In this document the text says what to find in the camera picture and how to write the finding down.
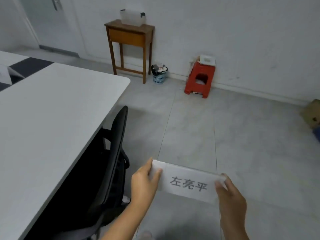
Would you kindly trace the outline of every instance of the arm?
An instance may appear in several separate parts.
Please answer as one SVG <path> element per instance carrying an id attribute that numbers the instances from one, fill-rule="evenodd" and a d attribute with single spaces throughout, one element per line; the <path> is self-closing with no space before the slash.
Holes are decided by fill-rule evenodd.
<path id="1" fill-rule="evenodd" d="M 215 182 L 219 197 L 221 228 L 226 240 L 249 240 L 245 229 L 247 211 L 246 199 L 226 176 L 225 189 L 220 182 Z"/>
<path id="2" fill-rule="evenodd" d="M 152 158 L 132 175 L 131 202 L 102 237 L 102 240 L 132 240 L 158 188 L 161 170 L 158 170 L 150 180 L 148 174 L 151 166 Z"/>

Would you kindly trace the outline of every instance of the person's left hand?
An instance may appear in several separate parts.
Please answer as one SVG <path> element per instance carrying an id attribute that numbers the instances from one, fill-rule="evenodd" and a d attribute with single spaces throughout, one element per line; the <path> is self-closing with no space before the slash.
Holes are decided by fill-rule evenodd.
<path id="1" fill-rule="evenodd" d="M 147 211 L 155 197 L 162 169 L 154 174 L 153 179 L 149 179 L 149 172 L 152 166 L 152 157 L 136 171 L 131 178 L 131 204 L 142 207 Z"/>

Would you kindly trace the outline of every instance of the paper on stool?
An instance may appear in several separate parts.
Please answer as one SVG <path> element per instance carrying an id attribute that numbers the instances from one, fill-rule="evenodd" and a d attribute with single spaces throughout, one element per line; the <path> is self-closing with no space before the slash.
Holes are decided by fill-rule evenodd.
<path id="1" fill-rule="evenodd" d="M 153 160 L 150 178 L 157 169 L 162 168 L 158 190 L 171 194 L 213 203 L 217 197 L 214 182 L 224 185 L 226 177 L 197 169 L 182 167 L 162 161 Z"/>

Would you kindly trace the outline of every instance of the wooden drawer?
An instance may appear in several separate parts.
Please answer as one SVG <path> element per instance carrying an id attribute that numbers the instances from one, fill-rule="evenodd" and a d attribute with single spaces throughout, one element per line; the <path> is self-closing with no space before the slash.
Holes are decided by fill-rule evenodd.
<path id="1" fill-rule="evenodd" d="M 145 36 L 143 34 L 125 32 L 109 28 L 110 40 L 122 44 L 144 47 Z"/>

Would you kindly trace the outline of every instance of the red plastic stool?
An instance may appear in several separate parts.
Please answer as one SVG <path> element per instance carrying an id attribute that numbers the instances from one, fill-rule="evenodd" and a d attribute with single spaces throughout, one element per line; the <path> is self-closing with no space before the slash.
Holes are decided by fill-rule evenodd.
<path id="1" fill-rule="evenodd" d="M 184 93 L 190 94 L 190 92 L 201 92 L 202 97 L 206 99 L 210 92 L 215 70 L 215 66 L 203 65 L 196 61 L 186 82 Z M 204 85 L 196 83 L 196 79 L 203 81 Z"/>

